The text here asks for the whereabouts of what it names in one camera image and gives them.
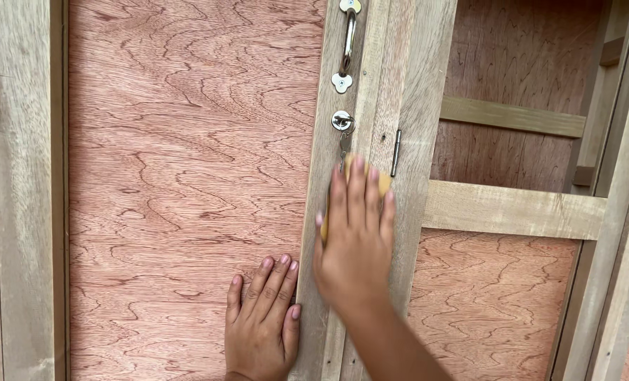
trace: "hand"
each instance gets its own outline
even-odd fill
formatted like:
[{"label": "hand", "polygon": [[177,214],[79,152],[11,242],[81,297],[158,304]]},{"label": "hand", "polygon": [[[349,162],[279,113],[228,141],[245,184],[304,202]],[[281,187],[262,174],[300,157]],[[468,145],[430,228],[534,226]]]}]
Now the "hand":
[{"label": "hand", "polygon": [[324,300],[345,321],[346,316],[389,307],[388,276],[393,254],[395,198],[387,192],[381,212],[378,170],[364,175],[364,160],[356,157],[350,181],[338,166],[331,174],[329,227],[323,247],[317,215],[314,243],[314,280]]},{"label": "hand", "polygon": [[241,299],[241,275],[234,275],[225,312],[225,380],[282,381],[298,352],[300,305],[289,308],[298,263],[282,255],[275,269],[267,257]]}]

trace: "sponge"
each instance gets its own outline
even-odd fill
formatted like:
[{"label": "sponge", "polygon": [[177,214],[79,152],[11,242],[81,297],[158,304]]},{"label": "sponge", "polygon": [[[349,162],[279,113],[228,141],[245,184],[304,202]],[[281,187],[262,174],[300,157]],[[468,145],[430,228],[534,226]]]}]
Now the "sponge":
[{"label": "sponge", "polygon": [[[347,155],[345,157],[345,178],[347,180],[350,179],[350,166],[353,163],[354,157],[356,155]],[[364,164],[364,175],[368,175],[369,173],[369,163]],[[378,193],[380,194],[380,198],[390,190],[390,183],[392,182],[392,178],[384,173],[378,174]],[[324,222],[321,224],[321,239],[322,242],[326,243],[326,237],[329,230],[329,195],[326,196],[326,214],[324,215]]]}]

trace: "right hand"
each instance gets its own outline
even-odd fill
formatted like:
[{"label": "right hand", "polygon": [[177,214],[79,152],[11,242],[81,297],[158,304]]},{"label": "right hand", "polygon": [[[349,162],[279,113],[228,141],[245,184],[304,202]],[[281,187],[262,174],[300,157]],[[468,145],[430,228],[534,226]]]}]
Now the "right hand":
[{"label": "right hand", "polygon": [[381,211],[378,170],[370,167],[365,176],[364,160],[356,157],[348,184],[336,165],[331,173],[326,248],[322,223],[319,213],[312,268],[324,300],[344,320],[360,310],[389,307],[395,197],[387,192]]}]

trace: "chrome pull handle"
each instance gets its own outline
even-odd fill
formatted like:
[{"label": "chrome pull handle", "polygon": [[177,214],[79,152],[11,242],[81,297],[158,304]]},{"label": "chrome pull handle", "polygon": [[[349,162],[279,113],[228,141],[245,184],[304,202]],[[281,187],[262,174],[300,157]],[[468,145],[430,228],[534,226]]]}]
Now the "chrome pull handle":
[{"label": "chrome pull handle", "polygon": [[336,91],[342,94],[353,85],[353,77],[348,70],[353,60],[354,29],[357,27],[357,13],[361,11],[361,3],[359,0],[341,0],[340,10],[348,16],[348,27],[345,32],[343,58],[340,60],[338,73],[331,77],[331,82],[336,87]]},{"label": "chrome pull handle", "polygon": [[357,26],[357,14],[354,13],[353,8],[348,8],[346,13],[348,14],[348,28],[345,33],[345,49],[343,50],[343,58],[340,60],[340,67],[338,68],[338,75],[341,77],[348,75],[350,63],[353,60],[354,28]]}]

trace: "finger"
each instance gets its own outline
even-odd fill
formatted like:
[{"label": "finger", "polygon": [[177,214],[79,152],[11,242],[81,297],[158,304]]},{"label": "finger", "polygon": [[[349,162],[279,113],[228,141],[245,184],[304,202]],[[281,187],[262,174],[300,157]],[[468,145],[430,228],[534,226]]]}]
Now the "finger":
[{"label": "finger", "polygon": [[286,362],[293,365],[298,354],[298,336],[300,333],[300,304],[294,304],[284,316],[284,327],[281,330],[281,339],[284,342],[284,355]]},{"label": "finger", "polygon": [[279,259],[279,262],[275,265],[275,268],[270,273],[268,282],[265,283],[263,291],[258,297],[256,307],[253,308],[252,315],[256,316],[258,321],[265,320],[265,316],[268,315],[272,305],[278,296],[282,283],[284,283],[284,277],[289,270],[289,264],[291,264],[291,257],[284,254]]},{"label": "finger", "polygon": [[350,168],[350,181],[348,181],[348,225],[356,228],[364,228],[366,211],[364,204],[364,188],[366,176],[364,176],[364,158],[357,156]]},{"label": "finger", "polygon": [[286,310],[289,309],[289,303],[293,296],[293,290],[295,290],[295,282],[298,280],[298,262],[291,261],[289,270],[286,272],[284,282],[281,284],[281,289],[276,295],[275,303],[272,304],[268,316],[265,318],[268,321],[274,321],[281,326],[284,321],[284,315]]},{"label": "finger", "polygon": [[321,226],[323,223],[324,217],[322,217],[321,212],[318,212],[314,218],[314,261],[312,262],[312,270],[314,270],[315,274],[319,273],[324,253],[324,242],[321,238]]},{"label": "finger", "polygon": [[258,297],[263,291],[265,282],[268,279],[268,275],[272,270],[272,264],[274,261],[275,260],[273,260],[272,257],[265,257],[263,262],[260,263],[260,267],[258,267],[258,271],[256,271],[253,281],[251,281],[249,290],[246,291],[246,298],[244,298],[244,306],[241,309],[240,315],[249,316],[253,312],[253,308],[255,307]]},{"label": "finger", "polygon": [[230,284],[230,290],[228,291],[228,307],[225,310],[225,324],[230,325],[234,323],[239,316],[241,310],[241,284],[243,279],[241,275],[234,275],[232,283]]},{"label": "finger", "polygon": [[345,174],[338,170],[338,165],[334,166],[331,173],[331,189],[329,190],[329,234],[345,229],[348,226],[348,186],[345,181]]},{"label": "finger", "polygon": [[395,247],[395,194],[390,190],[383,199],[383,212],[380,215],[380,238],[387,247]]},{"label": "finger", "polygon": [[366,229],[378,232],[380,225],[380,195],[378,193],[378,169],[369,168],[366,179]]}]

